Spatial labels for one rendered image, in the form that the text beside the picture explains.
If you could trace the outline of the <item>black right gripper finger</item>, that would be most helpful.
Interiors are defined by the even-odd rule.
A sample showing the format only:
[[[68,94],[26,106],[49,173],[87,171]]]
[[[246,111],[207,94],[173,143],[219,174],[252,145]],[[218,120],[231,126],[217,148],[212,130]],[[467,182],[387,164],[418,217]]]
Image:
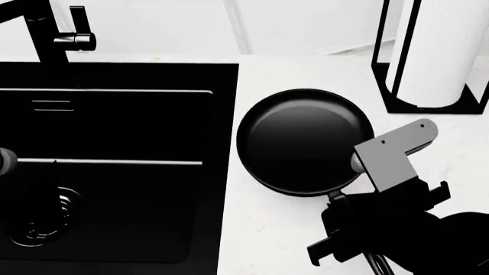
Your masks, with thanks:
[[[431,207],[435,207],[439,203],[447,201],[451,198],[449,184],[442,181],[439,187],[429,191],[429,203]]]
[[[319,261],[322,258],[329,256],[330,254],[334,254],[337,247],[338,247],[338,240],[334,236],[316,242],[315,244],[312,244],[309,247],[307,247],[309,259],[312,265],[319,267],[320,266]]]

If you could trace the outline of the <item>black round frying pan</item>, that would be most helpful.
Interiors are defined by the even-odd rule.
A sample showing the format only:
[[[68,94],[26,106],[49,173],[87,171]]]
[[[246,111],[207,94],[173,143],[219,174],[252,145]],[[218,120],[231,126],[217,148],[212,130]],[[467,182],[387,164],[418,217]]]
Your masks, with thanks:
[[[246,112],[236,132],[239,159],[261,185],[288,196],[327,196],[360,173],[354,147],[374,138],[366,114],[341,95],[290,89]]]

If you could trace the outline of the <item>black sink drain strainer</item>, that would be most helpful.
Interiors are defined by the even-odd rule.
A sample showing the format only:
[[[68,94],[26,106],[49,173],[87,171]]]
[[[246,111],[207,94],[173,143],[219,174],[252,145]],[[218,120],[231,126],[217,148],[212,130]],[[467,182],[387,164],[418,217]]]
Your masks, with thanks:
[[[81,195],[67,187],[57,187],[54,207],[27,206],[20,219],[5,226],[8,239],[21,247],[41,247],[63,238],[79,221]]]

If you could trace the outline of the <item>black rectangular kitchen sink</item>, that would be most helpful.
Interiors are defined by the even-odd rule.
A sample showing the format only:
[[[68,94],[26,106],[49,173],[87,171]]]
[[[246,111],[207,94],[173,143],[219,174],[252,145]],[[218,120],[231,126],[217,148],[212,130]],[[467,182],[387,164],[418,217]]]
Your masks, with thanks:
[[[41,247],[0,221],[0,275],[217,275],[238,68],[0,61],[0,147],[82,198]]]

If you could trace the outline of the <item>black paper towel holder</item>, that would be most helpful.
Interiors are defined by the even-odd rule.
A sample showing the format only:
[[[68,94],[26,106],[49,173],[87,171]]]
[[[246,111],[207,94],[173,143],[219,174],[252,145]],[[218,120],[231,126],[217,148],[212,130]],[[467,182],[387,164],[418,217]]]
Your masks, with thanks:
[[[385,108],[389,114],[427,114],[427,115],[481,115],[484,113],[486,105],[489,103],[489,82],[487,83],[484,93],[481,96],[481,100],[476,100],[474,93],[468,86],[464,86],[459,100],[454,104],[446,107],[419,107],[417,105],[411,105],[397,97],[398,89],[400,86],[402,74],[404,71],[406,59],[408,56],[410,43],[412,40],[417,15],[422,0],[414,0],[413,10],[410,14],[410,19],[407,27],[407,38],[403,43],[403,47],[400,55],[400,63],[397,67],[397,76],[394,78],[394,84],[392,89],[387,88],[385,80],[387,79],[387,72],[389,69],[389,63],[380,63],[378,61],[378,55],[381,49],[382,38],[384,35],[384,27],[387,20],[388,9],[390,6],[390,0],[383,0],[381,17],[377,29],[377,36],[374,43],[374,50],[371,59],[371,69],[374,73],[374,77],[377,82],[381,97]]]

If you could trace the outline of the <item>white paper towel roll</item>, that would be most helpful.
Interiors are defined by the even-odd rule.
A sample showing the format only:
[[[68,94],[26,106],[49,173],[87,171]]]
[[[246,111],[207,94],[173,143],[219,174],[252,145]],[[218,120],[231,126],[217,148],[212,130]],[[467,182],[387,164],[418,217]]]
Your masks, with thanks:
[[[417,107],[453,105],[489,29],[489,0],[421,0],[397,97]]]

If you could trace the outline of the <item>black kitchen faucet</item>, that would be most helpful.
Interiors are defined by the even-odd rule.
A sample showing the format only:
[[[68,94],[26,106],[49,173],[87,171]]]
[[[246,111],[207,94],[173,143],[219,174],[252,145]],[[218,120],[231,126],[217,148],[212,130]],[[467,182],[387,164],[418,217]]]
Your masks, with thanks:
[[[49,64],[68,63],[65,50],[54,45],[59,34],[50,0],[9,0],[0,4],[0,24],[23,17],[39,61]]]

